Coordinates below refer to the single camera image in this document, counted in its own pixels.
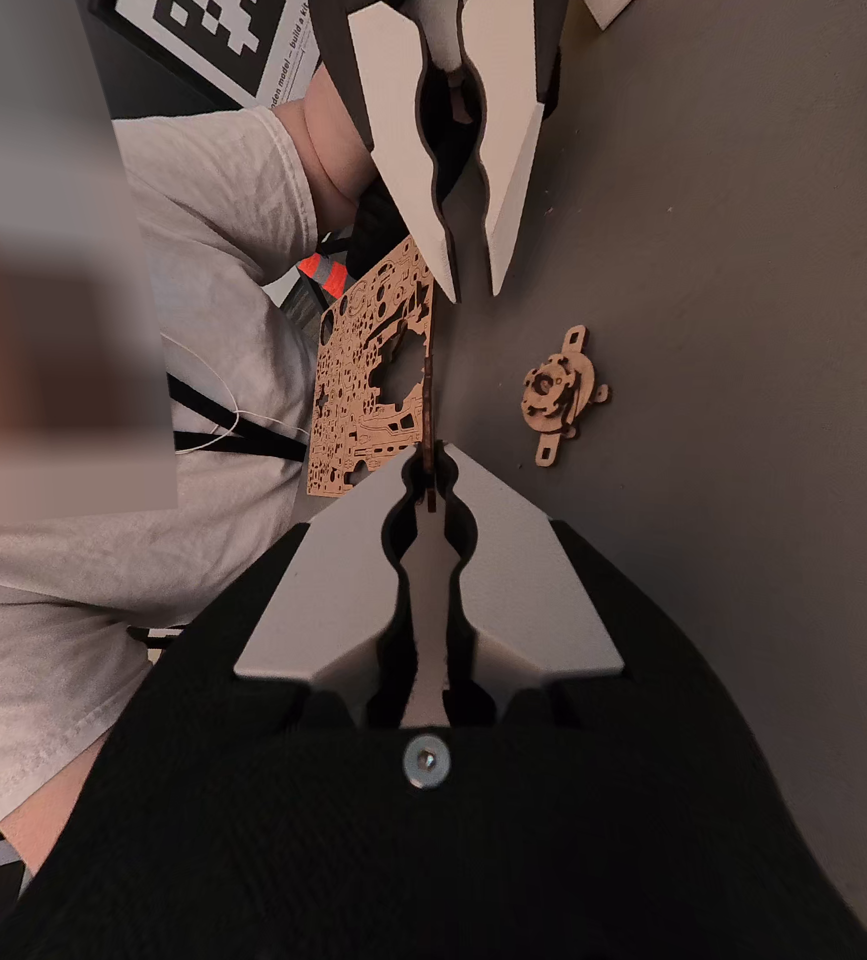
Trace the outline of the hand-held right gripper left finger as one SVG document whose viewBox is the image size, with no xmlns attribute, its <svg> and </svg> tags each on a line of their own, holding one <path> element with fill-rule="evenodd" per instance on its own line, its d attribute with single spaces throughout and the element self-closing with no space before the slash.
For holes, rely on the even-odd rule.
<svg viewBox="0 0 867 960">
<path fill-rule="evenodd" d="M 338 696 L 357 726 L 395 727 L 416 678 L 409 580 L 423 452 L 409 446 L 313 519 L 235 663 L 250 680 Z"/>
</svg>

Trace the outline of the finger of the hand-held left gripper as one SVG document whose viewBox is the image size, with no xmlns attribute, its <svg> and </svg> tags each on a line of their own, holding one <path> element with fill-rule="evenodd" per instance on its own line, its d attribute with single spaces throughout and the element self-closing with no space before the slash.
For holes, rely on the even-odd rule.
<svg viewBox="0 0 867 960">
<path fill-rule="evenodd" d="M 459 14 L 461 55 L 482 105 L 476 158 L 493 295 L 510 268 L 555 74 L 566 1 L 468 1 Z"/>
<path fill-rule="evenodd" d="M 409 235 L 446 298 L 459 297 L 453 239 L 437 199 L 438 163 L 420 98 L 429 66 L 450 72 L 460 60 L 459 2 L 357 2 L 347 10 L 369 127 L 370 154 Z"/>
</svg>

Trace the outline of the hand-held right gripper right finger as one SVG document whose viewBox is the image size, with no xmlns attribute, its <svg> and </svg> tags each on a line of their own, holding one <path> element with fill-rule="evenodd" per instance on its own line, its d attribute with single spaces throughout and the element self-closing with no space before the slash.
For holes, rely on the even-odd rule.
<svg viewBox="0 0 867 960">
<path fill-rule="evenodd" d="M 547 513 L 446 442 L 441 498 L 458 558 L 442 694 L 451 726 L 490 726 L 524 690 L 622 674 L 621 654 Z"/>
</svg>

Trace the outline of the small round wooden assembly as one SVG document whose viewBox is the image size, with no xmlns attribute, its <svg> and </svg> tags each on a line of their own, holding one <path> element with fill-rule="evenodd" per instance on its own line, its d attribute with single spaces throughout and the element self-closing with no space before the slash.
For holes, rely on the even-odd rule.
<svg viewBox="0 0 867 960">
<path fill-rule="evenodd" d="M 530 369 L 523 379 L 523 420 L 538 433 L 534 462 L 549 468 L 558 459 L 562 442 L 578 436 L 581 414 L 593 404 L 608 403 L 611 387 L 600 378 L 585 353 L 589 330 L 583 324 L 569 328 L 558 352 Z"/>
</svg>

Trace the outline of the person's left forearm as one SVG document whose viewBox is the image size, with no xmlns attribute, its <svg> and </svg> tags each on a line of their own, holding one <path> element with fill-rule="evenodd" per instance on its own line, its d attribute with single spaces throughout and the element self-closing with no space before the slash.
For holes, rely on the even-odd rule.
<svg viewBox="0 0 867 960">
<path fill-rule="evenodd" d="M 304 97 L 273 107 L 300 159 L 319 235 L 354 223 L 377 168 L 325 64 L 315 70 Z"/>
</svg>

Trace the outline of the person's right forearm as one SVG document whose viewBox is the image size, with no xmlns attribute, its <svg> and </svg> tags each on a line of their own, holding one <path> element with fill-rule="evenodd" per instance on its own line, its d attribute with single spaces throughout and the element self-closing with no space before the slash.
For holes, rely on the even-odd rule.
<svg viewBox="0 0 867 960">
<path fill-rule="evenodd" d="M 56 846 L 103 746 L 95 741 L 0 821 L 0 834 L 32 875 Z"/>
</svg>

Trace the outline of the laser-cut wooden parts sheet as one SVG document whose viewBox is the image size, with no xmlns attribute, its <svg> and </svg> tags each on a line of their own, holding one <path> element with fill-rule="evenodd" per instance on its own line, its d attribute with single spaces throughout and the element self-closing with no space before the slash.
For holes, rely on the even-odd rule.
<svg viewBox="0 0 867 960">
<path fill-rule="evenodd" d="M 307 494 L 338 498 L 359 465 L 373 473 L 422 450 L 425 343 L 436 284 L 412 236 L 322 314 Z"/>
</svg>

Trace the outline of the black pouch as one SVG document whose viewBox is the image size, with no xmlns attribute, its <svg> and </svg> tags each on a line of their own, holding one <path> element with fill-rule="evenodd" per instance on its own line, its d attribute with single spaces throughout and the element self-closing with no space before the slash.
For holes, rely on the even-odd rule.
<svg viewBox="0 0 867 960">
<path fill-rule="evenodd" d="M 346 250 L 350 279 L 359 281 L 409 236 L 388 187 L 377 175 L 359 198 Z"/>
</svg>

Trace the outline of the marker-printed box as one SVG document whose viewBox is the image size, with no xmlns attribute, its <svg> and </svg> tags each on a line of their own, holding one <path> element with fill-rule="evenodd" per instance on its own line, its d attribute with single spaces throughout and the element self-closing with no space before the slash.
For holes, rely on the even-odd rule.
<svg viewBox="0 0 867 960">
<path fill-rule="evenodd" d="M 91 14 L 222 110 L 300 99 L 320 65 L 303 1 L 91 1 Z"/>
</svg>

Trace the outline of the person's white shirt torso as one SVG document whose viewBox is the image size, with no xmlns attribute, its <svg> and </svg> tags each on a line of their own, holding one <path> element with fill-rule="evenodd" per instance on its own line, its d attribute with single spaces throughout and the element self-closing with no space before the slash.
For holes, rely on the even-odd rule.
<svg viewBox="0 0 867 960">
<path fill-rule="evenodd" d="M 168 369 L 272 428 L 311 422 L 316 351 L 264 290 L 315 204 L 265 108 L 115 121 Z M 0 526 L 0 822 L 105 734 L 151 669 L 128 627 L 193 621 L 287 530 L 300 465 L 175 458 L 178 505 Z"/>
</svg>

